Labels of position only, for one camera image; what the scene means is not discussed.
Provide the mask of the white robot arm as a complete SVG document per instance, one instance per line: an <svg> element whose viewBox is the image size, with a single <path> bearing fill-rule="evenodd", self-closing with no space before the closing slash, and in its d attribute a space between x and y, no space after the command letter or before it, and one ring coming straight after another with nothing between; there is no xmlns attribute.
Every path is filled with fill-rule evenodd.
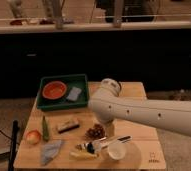
<svg viewBox="0 0 191 171"><path fill-rule="evenodd" d="M191 137L191 101L138 100L120 97L122 85L105 78L91 95L88 107L108 125L122 119Z"/></svg>

